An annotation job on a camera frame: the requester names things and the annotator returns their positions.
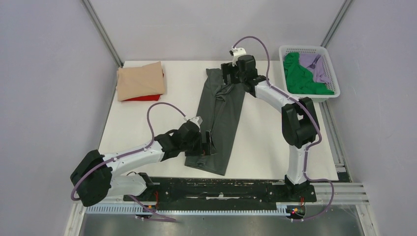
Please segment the grey t shirt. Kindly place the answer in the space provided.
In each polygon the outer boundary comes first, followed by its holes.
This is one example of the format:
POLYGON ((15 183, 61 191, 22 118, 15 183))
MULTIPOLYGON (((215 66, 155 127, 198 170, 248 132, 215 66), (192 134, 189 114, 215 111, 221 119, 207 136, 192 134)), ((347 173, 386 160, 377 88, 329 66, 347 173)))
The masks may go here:
POLYGON ((219 68, 206 69, 206 74, 197 116, 203 120, 201 129, 211 131, 216 153, 188 155, 184 165, 224 176, 233 149, 245 91, 242 84, 225 84, 219 68))

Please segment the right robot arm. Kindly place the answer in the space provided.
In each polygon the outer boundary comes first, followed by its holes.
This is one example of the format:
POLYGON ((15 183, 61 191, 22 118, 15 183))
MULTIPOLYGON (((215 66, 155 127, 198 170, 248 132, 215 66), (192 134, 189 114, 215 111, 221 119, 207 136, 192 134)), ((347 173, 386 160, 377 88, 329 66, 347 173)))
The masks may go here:
POLYGON ((289 167, 285 175, 284 195, 298 200, 310 185, 306 177, 310 146, 321 137, 313 101, 309 97, 291 97, 258 74, 252 55, 237 56, 232 62, 221 64, 226 84, 242 84, 244 90, 267 102, 281 113, 282 135, 290 146, 289 167))

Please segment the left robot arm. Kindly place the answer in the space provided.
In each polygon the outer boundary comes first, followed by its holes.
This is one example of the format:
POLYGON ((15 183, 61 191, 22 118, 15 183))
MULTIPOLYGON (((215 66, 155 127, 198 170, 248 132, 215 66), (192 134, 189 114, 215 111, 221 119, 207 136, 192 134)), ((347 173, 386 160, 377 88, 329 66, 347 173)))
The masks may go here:
POLYGON ((166 161, 180 153, 207 156, 216 152, 211 131, 202 132, 199 124, 188 120, 179 129, 159 134, 149 144, 124 152, 89 151, 70 176, 74 186, 71 197, 85 207, 110 196, 133 195, 146 201, 154 196, 150 179, 145 174, 128 176, 127 172, 166 161))

